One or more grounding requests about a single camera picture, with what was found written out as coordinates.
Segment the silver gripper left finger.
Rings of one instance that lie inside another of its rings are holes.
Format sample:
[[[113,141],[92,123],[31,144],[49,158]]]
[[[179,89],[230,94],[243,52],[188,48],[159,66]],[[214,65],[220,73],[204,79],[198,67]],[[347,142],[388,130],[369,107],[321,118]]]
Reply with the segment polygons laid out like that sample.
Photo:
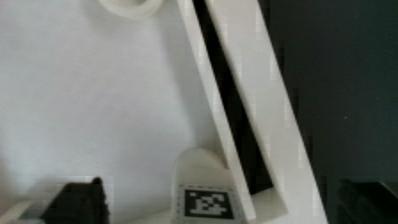
[[[70,182],[51,200],[42,212],[44,224],[109,224],[109,212],[102,180]]]

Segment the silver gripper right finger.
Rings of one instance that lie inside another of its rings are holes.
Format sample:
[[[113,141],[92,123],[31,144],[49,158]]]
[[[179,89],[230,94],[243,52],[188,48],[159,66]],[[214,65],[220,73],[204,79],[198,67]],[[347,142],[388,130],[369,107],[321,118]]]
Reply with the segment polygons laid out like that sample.
[[[378,182],[340,181],[337,224],[398,224],[398,198]]]

